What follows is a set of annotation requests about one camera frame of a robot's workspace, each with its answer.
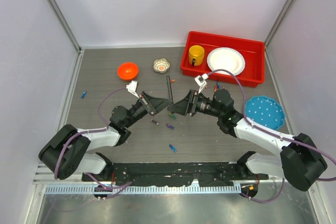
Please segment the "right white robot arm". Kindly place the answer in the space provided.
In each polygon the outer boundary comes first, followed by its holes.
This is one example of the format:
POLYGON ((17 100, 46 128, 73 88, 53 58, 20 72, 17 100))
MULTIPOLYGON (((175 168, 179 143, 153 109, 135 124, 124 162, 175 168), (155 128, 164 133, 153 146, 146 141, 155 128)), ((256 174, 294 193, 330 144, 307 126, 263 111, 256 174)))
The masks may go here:
POLYGON ((242 156, 243 163, 237 166, 242 179, 267 174, 285 179, 300 191, 307 191, 328 167, 322 155, 315 151, 316 146, 309 136, 283 134, 244 118, 234 108, 234 100, 225 89, 217 90, 212 99, 190 90, 184 99, 170 105, 168 111, 182 116, 193 116, 197 112, 214 116, 223 133, 270 151, 270 155, 249 152, 242 156))

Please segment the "yellow mug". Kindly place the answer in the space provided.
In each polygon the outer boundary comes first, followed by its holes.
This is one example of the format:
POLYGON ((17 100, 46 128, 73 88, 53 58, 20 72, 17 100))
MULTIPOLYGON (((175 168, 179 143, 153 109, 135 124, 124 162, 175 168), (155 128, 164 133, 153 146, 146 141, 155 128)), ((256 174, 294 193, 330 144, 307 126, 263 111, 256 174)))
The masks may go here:
POLYGON ((205 49, 200 45, 193 45, 188 50, 188 61, 192 66, 199 66, 203 63, 205 49))

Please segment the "purple battery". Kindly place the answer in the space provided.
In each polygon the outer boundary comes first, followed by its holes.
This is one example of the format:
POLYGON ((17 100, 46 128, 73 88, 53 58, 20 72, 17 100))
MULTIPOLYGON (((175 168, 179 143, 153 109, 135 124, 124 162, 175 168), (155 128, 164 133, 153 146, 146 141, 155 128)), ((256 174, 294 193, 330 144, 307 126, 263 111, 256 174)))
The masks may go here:
POLYGON ((170 124, 166 124, 165 126, 166 126, 166 127, 168 127, 168 128, 170 128, 170 129, 172 129, 172 130, 174 130, 174 129, 175 129, 175 127, 174 127, 174 126, 172 126, 172 125, 170 125, 170 124))

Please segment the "blue polka dot plate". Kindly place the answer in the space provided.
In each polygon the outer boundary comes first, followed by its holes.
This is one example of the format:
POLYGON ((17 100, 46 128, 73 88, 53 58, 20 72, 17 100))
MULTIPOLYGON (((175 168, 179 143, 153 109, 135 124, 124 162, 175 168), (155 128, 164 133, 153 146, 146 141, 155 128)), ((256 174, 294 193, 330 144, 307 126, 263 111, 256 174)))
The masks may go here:
POLYGON ((267 96, 254 96, 245 103, 246 116, 252 121, 278 130, 285 123, 285 113, 282 106, 267 96))

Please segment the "small patterned bowl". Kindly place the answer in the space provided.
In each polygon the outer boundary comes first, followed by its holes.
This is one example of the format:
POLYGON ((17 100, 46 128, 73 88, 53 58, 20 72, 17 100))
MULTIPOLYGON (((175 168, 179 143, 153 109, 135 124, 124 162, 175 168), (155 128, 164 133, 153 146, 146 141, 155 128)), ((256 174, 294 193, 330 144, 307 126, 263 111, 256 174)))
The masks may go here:
POLYGON ((166 58, 155 59, 153 61, 153 70, 158 73, 166 73, 170 69, 171 64, 166 58))

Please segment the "blue battery near front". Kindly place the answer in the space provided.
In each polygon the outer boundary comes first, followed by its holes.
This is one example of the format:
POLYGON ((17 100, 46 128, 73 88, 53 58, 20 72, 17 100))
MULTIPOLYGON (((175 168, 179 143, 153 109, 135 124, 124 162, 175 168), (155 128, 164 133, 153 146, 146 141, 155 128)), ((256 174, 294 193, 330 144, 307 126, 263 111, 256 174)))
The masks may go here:
POLYGON ((170 144, 169 147, 173 152, 175 152, 175 153, 177 152, 176 148, 173 145, 170 144))

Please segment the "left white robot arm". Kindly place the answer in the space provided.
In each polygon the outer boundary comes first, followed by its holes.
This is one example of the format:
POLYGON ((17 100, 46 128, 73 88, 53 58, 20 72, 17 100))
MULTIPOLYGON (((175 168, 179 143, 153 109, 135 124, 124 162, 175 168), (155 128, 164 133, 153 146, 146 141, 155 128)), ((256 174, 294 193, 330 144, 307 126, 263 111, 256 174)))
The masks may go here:
POLYGON ((64 125, 38 154, 39 160, 54 174, 55 179, 64 180, 75 172, 94 174, 105 182, 112 174, 111 162, 105 156, 89 151, 101 147, 122 145, 131 135, 129 127, 144 116, 156 115, 173 103, 172 92, 168 98, 156 98, 142 92, 129 109, 116 106, 110 122, 100 129, 77 129, 64 125))

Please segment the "white paper plate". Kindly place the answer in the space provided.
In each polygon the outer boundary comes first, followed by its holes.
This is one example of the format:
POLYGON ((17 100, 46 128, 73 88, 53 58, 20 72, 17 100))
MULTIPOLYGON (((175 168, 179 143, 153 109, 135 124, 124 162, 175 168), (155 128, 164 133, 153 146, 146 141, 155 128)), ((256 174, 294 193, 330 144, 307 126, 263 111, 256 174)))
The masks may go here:
POLYGON ((211 71, 224 69, 237 76, 245 69, 245 59, 237 50, 221 47, 212 50, 208 54, 207 65, 211 71))

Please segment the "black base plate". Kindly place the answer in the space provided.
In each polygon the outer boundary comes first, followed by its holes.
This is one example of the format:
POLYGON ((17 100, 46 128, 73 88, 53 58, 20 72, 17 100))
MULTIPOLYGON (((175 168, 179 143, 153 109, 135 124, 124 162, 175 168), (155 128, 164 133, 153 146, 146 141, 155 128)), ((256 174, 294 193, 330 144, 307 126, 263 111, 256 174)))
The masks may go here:
POLYGON ((113 163, 107 182, 118 186, 132 182, 140 187, 182 187, 197 180, 201 187, 229 186, 235 180, 267 180, 266 174, 253 174, 243 164, 203 163, 113 163))

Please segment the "black remote control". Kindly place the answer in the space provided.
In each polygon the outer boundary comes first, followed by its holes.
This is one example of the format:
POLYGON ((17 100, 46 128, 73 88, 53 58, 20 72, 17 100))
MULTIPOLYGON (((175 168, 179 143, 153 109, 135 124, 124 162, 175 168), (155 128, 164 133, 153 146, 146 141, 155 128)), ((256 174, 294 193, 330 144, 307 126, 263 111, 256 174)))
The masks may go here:
POLYGON ((166 83, 167 83, 167 92, 168 92, 168 96, 169 96, 168 101, 167 101, 167 105, 171 105, 173 103, 173 93, 172 93, 170 76, 166 76, 166 83))

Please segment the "orange bowl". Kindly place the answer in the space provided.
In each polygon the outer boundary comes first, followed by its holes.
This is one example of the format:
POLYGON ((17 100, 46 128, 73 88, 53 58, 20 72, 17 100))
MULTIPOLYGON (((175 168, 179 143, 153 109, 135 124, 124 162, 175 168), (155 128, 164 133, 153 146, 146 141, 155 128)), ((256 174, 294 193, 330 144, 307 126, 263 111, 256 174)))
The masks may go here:
POLYGON ((125 62, 118 67, 118 77, 125 81, 134 80, 139 73, 139 67, 133 62, 125 62))

